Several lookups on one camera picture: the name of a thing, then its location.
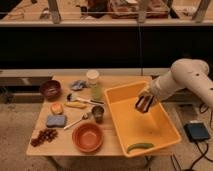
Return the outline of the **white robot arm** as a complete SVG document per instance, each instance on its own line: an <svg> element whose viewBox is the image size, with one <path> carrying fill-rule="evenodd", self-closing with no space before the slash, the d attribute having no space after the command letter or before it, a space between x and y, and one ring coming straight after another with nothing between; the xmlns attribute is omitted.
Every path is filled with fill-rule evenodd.
<svg viewBox="0 0 213 171"><path fill-rule="evenodd" d="M178 90L187 88L213 110L213 81L208 77L209 65L200 59L178 59L170 70L151 80L138 94L153 95L163 101Z"/></svg>

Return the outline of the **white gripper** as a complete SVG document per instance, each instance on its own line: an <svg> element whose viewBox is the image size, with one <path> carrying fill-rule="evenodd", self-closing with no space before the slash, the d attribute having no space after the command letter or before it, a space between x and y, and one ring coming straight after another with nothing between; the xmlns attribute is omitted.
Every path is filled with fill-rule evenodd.
<svg viewBox="0 0 213 171"><path fill-rule="evenodd" d="M153 96L154 99L153 99L153 102L151 104L151 106L154 106L155 104L158 103L157 99L155 98L155 96L149 91L149 88L148 87L145 87L141 90L141 92L139 93L138 95L138 99L141 97L141 96Z"/></svg>

